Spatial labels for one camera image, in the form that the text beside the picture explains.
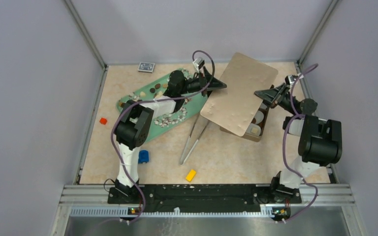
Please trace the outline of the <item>brown chocolate box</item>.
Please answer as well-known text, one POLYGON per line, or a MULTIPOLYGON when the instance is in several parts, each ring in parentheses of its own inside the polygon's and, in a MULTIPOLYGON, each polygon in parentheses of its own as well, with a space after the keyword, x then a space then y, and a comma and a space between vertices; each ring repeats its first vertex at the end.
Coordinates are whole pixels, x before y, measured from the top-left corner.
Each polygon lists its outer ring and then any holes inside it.
POLYGON ((262 121, 259 125, 256 125, 252 123, 252 119, 246 132, 243 136, 240 136, 240 138, 253 142, 259 142, 261 140, 270 108, 265 105, 264 102, 262 102, 258 110, 259 109, 265 112, 264 121, 262 121))

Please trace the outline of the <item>green plastic tray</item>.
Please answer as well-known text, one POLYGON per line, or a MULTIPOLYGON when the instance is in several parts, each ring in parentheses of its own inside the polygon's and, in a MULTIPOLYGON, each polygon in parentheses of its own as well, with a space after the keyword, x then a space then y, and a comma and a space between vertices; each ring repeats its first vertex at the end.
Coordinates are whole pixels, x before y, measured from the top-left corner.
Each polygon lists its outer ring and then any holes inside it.
POLYGON ((213 75, 206 68, 193 75, 179 68, 121 98, 111 142, 134 149, 197 114, 212 92, 213 75))

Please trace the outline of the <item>tan box lid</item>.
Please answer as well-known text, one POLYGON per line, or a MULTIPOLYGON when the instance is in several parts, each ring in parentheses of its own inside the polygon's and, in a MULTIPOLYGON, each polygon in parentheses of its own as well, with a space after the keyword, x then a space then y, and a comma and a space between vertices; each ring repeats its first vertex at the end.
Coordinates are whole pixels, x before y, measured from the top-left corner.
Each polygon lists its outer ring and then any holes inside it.
POLYGON ((235 53, 220 77, 227 88, 213 91, 200 115, 242 137, 263 101, 254 92, 268 89, 278 73, 265 63, 235 53))

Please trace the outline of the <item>metal tweezers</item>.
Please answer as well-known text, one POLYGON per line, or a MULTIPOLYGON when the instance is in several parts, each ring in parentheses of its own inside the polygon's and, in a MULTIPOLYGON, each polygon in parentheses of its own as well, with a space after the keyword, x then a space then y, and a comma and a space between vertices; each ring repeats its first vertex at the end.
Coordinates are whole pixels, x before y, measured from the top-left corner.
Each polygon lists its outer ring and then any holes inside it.
POLYGON ((200 139, 206 132, 206 129, 208 125, 210 124, 210 121, 200 114, 195 119, 190 132, 189 136, 187 138, 187 141, 185 143, 183 152, 181 154, 179 164, 184 165, 189 157, 191 156, 192 152, 195 150, 196 146, 198 145, 200 139))

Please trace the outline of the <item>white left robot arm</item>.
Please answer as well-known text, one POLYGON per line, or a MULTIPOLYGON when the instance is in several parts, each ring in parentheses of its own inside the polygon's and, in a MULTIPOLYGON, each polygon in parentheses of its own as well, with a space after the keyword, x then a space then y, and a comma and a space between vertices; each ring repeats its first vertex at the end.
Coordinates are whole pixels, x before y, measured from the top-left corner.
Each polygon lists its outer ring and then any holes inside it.
POLYGON ((181 70, 169 74, 163 95, 148 101, 127 101, 111 131, 111 141, 121 165, 114 189, 126 203, 133 203, 138 197, 138 157, 153 119, 176 113, 190 97, 198 94, 206 97, 215 90, 227 88, 227 84, 215 77, 214 71, 208 71, 203 58, 193 59, 192 64, 195 69, 192 77, 186 77, 181 70))

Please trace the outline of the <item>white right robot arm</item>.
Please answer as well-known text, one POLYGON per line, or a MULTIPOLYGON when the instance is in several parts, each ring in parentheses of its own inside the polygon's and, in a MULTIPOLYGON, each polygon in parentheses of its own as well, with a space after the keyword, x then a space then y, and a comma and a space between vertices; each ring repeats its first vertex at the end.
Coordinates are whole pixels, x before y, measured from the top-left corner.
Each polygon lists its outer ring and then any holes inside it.
POLYGON ((283 147, 288 135, 299 137, 298 156, 291 164, 284 160, 285 168, 272 178, 269 197, 276 203, 295 196, 304 178, 319 168, 336 164, 343 152, 342 123, 315 116, 317 102, 310 98, 299 101, 293 96, 293 89, 302 78, 302 74, 289 75, 277 87, 254 92, 267 107, 280 106, 291 113, 283 123, 283 147))

